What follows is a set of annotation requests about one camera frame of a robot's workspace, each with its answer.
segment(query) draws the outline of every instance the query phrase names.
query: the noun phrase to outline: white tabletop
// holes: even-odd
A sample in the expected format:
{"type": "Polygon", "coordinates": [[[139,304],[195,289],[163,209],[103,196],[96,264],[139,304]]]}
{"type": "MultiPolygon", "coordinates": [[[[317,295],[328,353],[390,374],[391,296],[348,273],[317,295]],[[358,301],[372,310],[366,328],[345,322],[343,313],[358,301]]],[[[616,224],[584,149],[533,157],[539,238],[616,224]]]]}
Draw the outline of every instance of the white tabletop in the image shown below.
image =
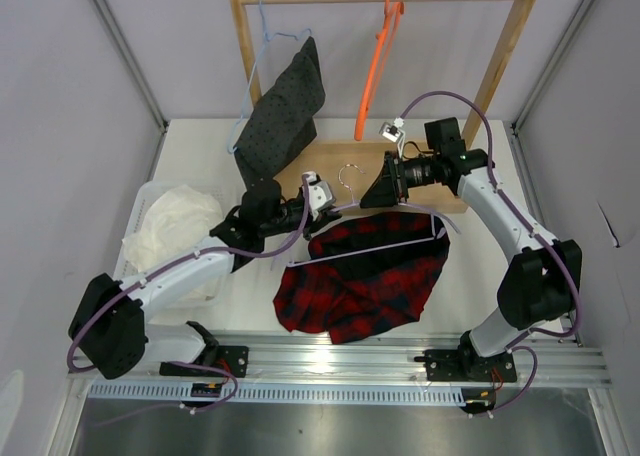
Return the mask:
{"type": "MultiPolygon", "coordinates": [[[[405,123],[411,139],[424,138],[423,123],[422,120],[405,123]]],[[[382,120],[368,121],[368,133],[376,131],[381,124],[382,120]]],[[[231,188],[239,201],[244,185],[233,156],[227,154],[225,149],[232,125],[233,120],[226,119],[171,121],[153,180],[219,183],[231,188]]],[[[320,139],[348,139],[353,134],[353,120],[319,119],[316,120],[316,126],[320,139]]],[[[492,121],[491,128],[496,168],[511,195],[524,204],[503,123],[492,121]]],[[[366,137],[378,136],[369,134],[366,137]]],[[[474,147],[486,149],[486,141],[484,129],[481,129],[474,147]]],[[[449,259],[420,321],[395,328],[386,336],[459,334],[477,326],[496,308],[496,292],[507,269],[504,255],[473,210],[450,216],[462,234],[455,234],[448,228],[451,239],[449,259]]],[[[277,248],[283,240],[284,236],[270,238],[266,249],[277,248]]],[[[296,260],[306,259],[306,242],[299,240],[291,251],[296,260]]],[[[273,269],[272,263],[272,260],[254,260],[231,275],[224,294],[218,296],[209,307],[197,310],[167,309],[154,322],[177,324],[194,319],[211,330],[286,333],[276,318],[272,303],[284,271],[284,260],[273,263],[273,269]]],[[[561,330],[558,321],[547,327],[561,330]]]]}

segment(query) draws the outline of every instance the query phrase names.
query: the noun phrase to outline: wooden clothes rack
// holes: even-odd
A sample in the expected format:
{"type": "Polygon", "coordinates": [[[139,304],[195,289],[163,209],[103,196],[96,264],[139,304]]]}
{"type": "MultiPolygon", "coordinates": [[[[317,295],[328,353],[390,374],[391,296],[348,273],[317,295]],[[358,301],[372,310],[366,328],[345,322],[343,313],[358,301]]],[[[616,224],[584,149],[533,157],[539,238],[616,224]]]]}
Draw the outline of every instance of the wooden clothes rack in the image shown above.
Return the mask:
{"type": "MultiPolygon", "coordinates": [[[[255,51],[251,39],[251,30],[247,18],[247,5],[257,5],[260,0],[230,0],[233,21],[236,27],[238,43],[244,71],[249,81],[251,70],[255,63],[255,51]]],[[[489,104],[500,84],[502,75],[511,59],[518,39],[531,13],[535,0],[391,0],[391,1],[513,1],[507,20],[498,38],[493,55],[485,72],[474,102],[486,112],[489,104]]],[[[314,3],[363,3],[384,2],[384,0],[262,0],[262,4],[314,4],[314,3]]],[[[262,97],[258,72],[254,74],[250,87],[251,101],[255,103],[262,97]]],[[[467,122],[462,130],[462,137],[471,146],[480,128],[480,118],[470,111],[467,122]]],[[[338,197],[337,204],[350,201],[348,191],[337,180],[338,171],[345,163],[358,164],[366,171],[364,178],[349,180],[354,193],[361,197],[373,182],[382,167],[382,155],[385,150],[393,149],[395,145],[385,142],[324,142],[311,143],[298,158],[285,170],[277,175],[283,192],[287,196],[296,194],[300,185],[300,174],[313,169],[327,180],[338,197]]],[[[464,212],[466,205],[453,196],[447,188],[432,185],[425,188],[415,188],[411,193],[411,202],[425,204],[443,212],[464,212]]]]}

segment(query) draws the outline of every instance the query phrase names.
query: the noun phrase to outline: white plastic basket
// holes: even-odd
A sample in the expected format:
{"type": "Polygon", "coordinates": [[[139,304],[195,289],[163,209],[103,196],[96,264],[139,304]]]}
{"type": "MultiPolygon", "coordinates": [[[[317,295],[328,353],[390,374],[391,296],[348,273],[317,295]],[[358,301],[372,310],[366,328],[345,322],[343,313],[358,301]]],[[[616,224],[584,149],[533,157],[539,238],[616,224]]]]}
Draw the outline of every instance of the white plastic basket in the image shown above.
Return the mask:
{"type": "MultiPolygon", "coordinates": [[[[217,184],[208,182],[193,182],[193,181],[150,181],[142,185],[136,196],[136,200],[133,203],[133,209],[131,210],[131,216],[129,217],[129,223],[125,231],[125,237],[135,233],[140,229],[144,217],[147,214],[148,209],[153,203],[155,203],[160,196],[169,191],[170,189],[188,185],[192,189],[204,194],[210,194],[218,200],[222,213],[227,214],[231,211],[231,208],[236,205],[236,197],[231,190],[227,190],[217,184]]],[[[136,274],[138,271],[134,266],[129,263],[124,257],[124,248],[120,248],[120,255],[116,263],[116,269],[113,273],[115,280],[122,279],[126,276],[136,274]]],[[[184,301],[178,301],[174,303],[172,308],[200,308],[203,306],[209,306],[219,300],[220,293],[224,290],[227,283],[227,276],[220,276],[216,278],[215,295],[208,298],[193,299],[189,298],[184,301]]]]}

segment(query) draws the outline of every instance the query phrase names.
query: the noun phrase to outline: red plaid shirt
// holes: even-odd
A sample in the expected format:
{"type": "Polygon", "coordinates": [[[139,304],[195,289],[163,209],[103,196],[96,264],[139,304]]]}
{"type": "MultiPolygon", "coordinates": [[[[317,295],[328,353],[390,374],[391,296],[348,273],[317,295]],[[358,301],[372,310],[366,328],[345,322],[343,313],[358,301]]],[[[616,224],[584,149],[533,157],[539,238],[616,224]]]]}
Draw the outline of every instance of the red plaid shirt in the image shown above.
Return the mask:
{"type": "Polygon", "coordinates": [[[345,221],[309,243],[311,258],[319,259],[439,234],[433,241],[287,268],[273,300],[280,324],[289,331],[329,331],[339,344],[418,321],[449,252],[440,219],[379,213],[345,221]]]}

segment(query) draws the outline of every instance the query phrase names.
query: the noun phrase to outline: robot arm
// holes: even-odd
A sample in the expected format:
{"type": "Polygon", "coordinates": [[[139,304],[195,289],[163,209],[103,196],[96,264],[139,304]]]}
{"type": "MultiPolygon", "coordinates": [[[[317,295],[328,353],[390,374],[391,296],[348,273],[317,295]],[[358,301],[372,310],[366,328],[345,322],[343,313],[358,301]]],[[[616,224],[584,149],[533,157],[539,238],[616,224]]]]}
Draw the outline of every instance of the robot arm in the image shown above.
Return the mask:
{"type": "MultiPolygon", "coordinates": [[[[381,132],[398,142],[401,151],[403,132],[396,124],[385,123],[381,132]]],[[[406,202],[413,187],[441,183],[478,214],[500,244],[509,268],[498,289],[498,309],[461,338],[459,350],[470,360],[464,363],[470,373],[475,362],[504,354],[522,333],[574,309],[567,281],[541,241],[560,256],[576,286],[582,254],[574,241],[558,241],[513,202],[495,170],[492,181],[487,154],[467,151],[455,118],[427,123],[425,131],[433,153],[405,160],[399,153],[386,152],[382,171],[361,206],[394,206],[406,202]]]]}
{"type": "Polygon", "coordinates": [[[205,366],[215,362],[217,342],[198,323],[162,326],[149,322],[158,311],[204,282],[237,271],[253,258],[273,256],[263,254],[265,238],[292,231],[307,237],[338,219],[340,215],[330,211],[335,198],[329,185],[315,173],[303,177],[311,197],[305,198],[301,188],[296,198],[283,203],[277,182],[259,183],[244,194],[242,203],[224,222],[171,262],[122,281],[107,274],[94,278],[69,327],[74,340],[67,361],[70,368],[82,370],[73,363],[76,346],[107,379],[126,374],[141,361],[205,366]]]}

